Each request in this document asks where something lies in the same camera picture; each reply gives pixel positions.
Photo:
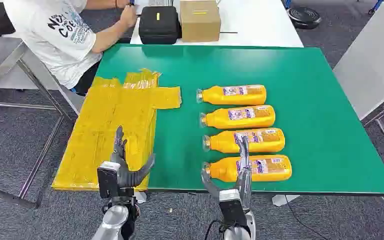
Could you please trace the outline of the person's right hand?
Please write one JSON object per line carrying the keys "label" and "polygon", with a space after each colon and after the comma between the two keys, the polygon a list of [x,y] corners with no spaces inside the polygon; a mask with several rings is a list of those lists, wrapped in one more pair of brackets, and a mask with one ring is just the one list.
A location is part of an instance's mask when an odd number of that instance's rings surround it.
{"label": "person's right hand", "polygon": [[131,28],[137,22],[136,7],[134,5],[126,5],[120,15],[117,22],[123,28]]}

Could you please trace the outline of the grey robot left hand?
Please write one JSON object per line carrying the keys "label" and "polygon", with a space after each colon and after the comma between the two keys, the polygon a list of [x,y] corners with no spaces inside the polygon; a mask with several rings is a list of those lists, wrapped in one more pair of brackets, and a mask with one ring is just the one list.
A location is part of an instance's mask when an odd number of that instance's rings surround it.
{"label": "grey robot left hand", "polygon": [[110,155],[110,162],[120,165],[118,168],[118,186],[120,188],[133,188],[140,185],[145,177],[150,173],[155,165],[155,154],[151,154],[147,162],[139,170],[130,171],[126,161],[126,143],[127,139],[123,139],[124,132],[120,125],[116,132],[113,144],[113,152]]}

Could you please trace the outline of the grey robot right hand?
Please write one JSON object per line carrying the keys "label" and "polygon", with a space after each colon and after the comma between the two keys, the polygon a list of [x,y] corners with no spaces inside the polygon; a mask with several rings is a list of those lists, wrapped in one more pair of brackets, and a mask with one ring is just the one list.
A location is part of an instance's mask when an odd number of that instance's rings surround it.
{"label": "grey robot right hand", "polygon": [[[238,194],[241,201],[241,206],[244,213],[250,212],[251,207],[251,184],[252,184],[252,167],[249,155],[249,142],[247,136],[242,136],[236,140],[236,144],[239,146],[240,160],[239,160],[239,172],[237,172],[236,182],[233,190],[238,190]],[[216,198],[220,198],[220,192],[231,190],[222,189],[216,186],[210,178],[210,165],[204,162],[201,168],[201,181],[206,190]]]}

